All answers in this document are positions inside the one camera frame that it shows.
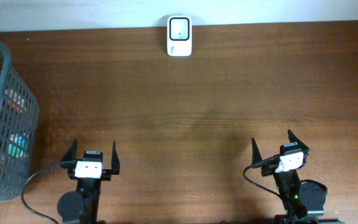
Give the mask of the teal tissue pack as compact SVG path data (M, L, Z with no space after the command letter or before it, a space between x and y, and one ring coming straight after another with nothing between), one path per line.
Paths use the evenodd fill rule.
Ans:
M28 136L26 133L12 134L10 137L10 143L8 147L8 153L16 158L24 159L28 157L27 151L29 145L27 143Z

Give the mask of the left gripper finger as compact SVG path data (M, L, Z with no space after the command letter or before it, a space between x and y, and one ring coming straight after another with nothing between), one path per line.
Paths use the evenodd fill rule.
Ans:
M76 156L76 148L77 148L77 140L74 139L69 150L66 152L66 154L61 159L62 162L70 162L75 160Z
M112 157L111 157L111 174L119 175L120 173L120 161L116 151L116 142L112 144Z

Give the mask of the orange tissue pack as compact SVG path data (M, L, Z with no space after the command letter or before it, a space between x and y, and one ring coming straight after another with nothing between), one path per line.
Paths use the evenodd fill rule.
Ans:
M27 111L27 103L25 100L13 89L7 89L4 91L5 95L8 97L8 108L12 109L13 112L23 113Z

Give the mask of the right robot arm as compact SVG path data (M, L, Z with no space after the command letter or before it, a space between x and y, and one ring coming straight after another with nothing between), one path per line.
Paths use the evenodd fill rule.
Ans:
M254 186L276 195L283 203L284 215L275 215L273 223L341 223L338 219L322 219L328 188L315 180L303 179L297 170L305 164L309 147L288 130L289 143L280 146L280 152L263 159L256 140L252 139L252 162L243 171L243 177ZM260 169L261 176L273 176L274 192L246 176L249 169Z

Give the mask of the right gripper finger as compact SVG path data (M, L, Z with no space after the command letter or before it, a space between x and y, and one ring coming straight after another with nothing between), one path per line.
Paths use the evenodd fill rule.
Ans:
M309 147L299 140L290 129L288 130L288 139L290 142L296 142L302 151L309 151Z
M252 165L260 164L263 161L255 138L252 138Z

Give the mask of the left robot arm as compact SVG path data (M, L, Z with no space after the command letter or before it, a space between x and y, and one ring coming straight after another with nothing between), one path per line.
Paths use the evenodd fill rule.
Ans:
M120 162L116 144L112 144L111 167L103 168L101 151L85 151L81 159L76 158L77 140L74 140L67 153L61 159L60 167L67 170L71 180L77 181L74 191L63 194L57 211L63 223L106 224L98 220L101 183L110 181L120 173Z

